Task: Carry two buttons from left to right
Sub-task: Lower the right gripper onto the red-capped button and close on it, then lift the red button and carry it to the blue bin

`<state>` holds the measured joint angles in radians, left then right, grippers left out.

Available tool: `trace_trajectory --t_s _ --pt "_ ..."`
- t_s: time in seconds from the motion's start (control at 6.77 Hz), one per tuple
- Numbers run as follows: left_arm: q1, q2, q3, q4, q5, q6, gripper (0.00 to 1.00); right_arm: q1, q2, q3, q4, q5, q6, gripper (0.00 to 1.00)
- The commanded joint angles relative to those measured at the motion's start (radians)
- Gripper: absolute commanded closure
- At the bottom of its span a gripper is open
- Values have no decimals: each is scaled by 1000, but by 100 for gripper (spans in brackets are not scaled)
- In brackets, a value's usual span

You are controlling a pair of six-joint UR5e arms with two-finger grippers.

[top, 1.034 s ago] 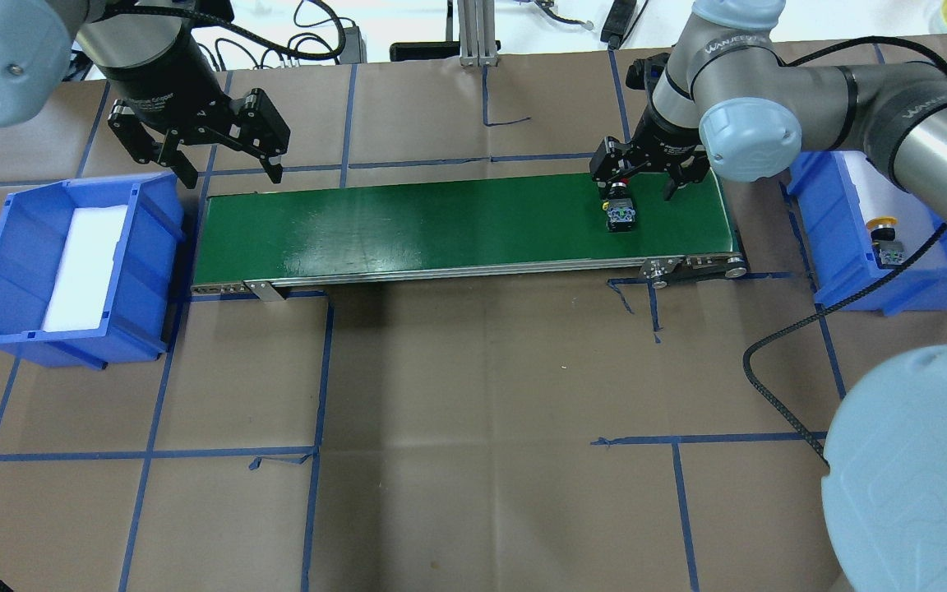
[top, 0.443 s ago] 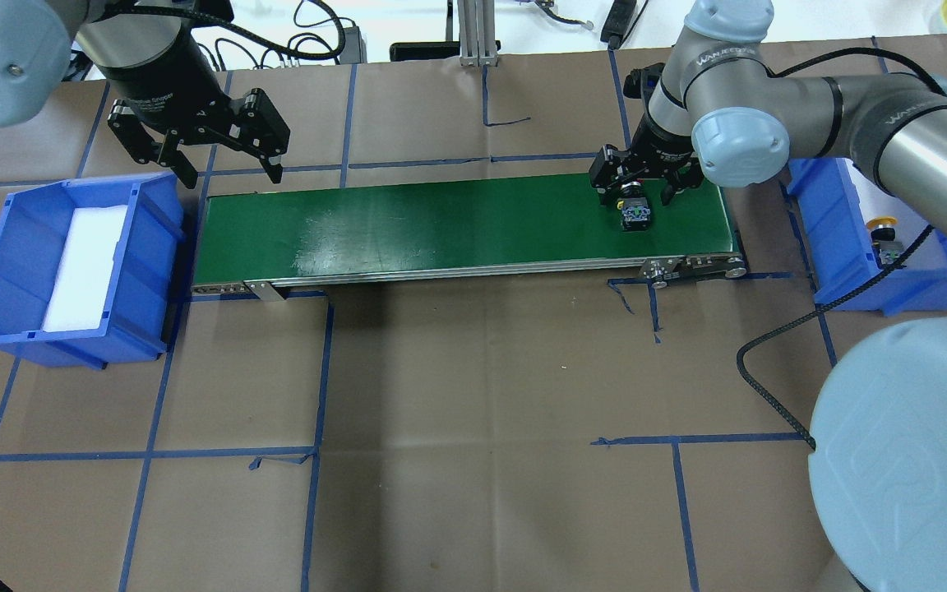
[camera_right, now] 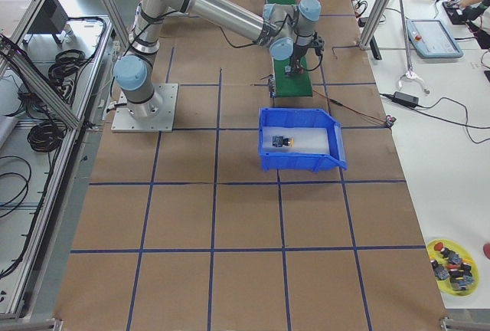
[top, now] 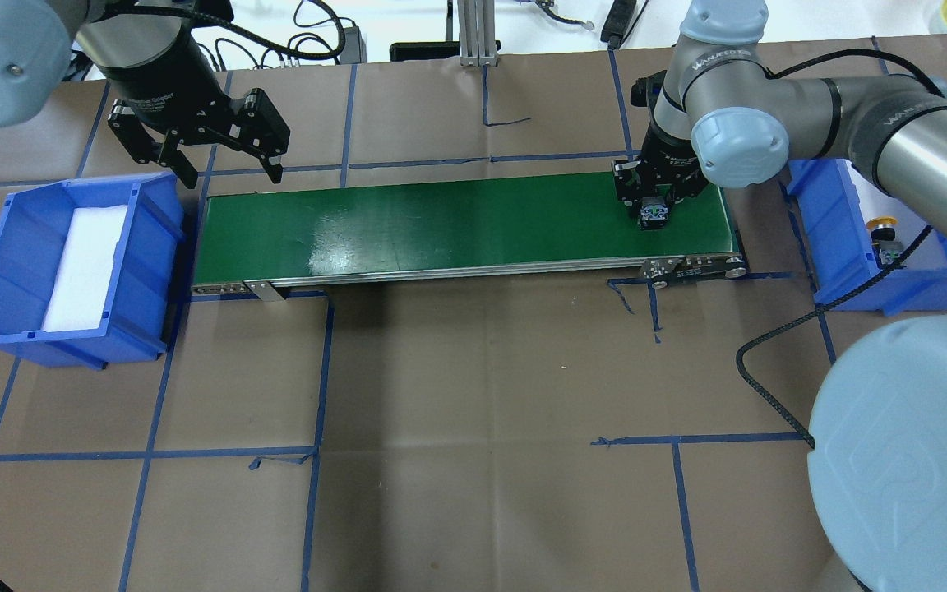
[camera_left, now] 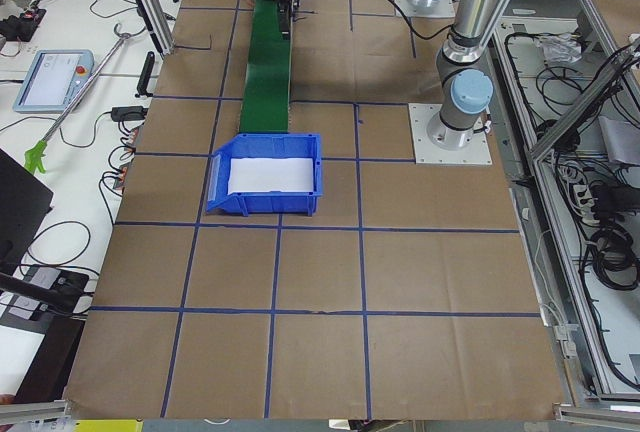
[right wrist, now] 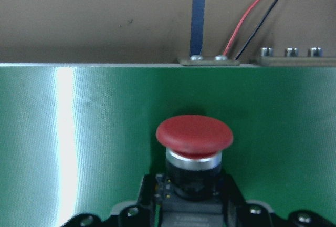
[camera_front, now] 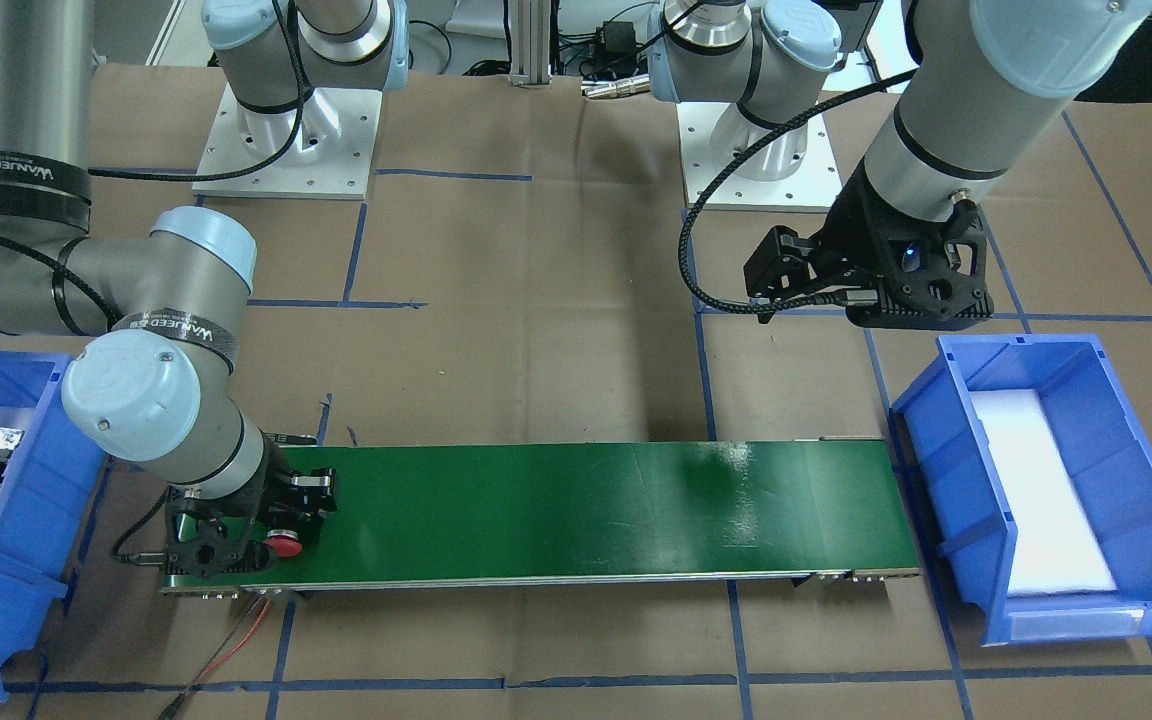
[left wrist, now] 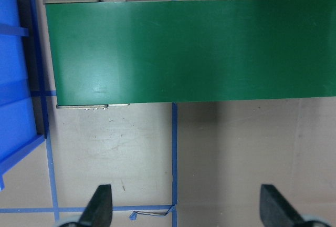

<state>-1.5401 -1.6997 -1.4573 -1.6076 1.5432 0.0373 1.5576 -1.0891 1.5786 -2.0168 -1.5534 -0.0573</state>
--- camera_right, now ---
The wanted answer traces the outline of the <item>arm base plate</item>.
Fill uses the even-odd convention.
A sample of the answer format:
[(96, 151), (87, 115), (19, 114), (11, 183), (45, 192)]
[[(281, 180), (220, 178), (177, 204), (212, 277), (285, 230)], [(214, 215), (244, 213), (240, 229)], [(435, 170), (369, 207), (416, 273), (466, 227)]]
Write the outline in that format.
[(154, 95), (146, 103), (134, 104), (127, 100), (122, 90), (113, 122), (114, 133), (150, 133), (173, 130), (175, 107), (178, 99), (178, 84), (153, 84)]

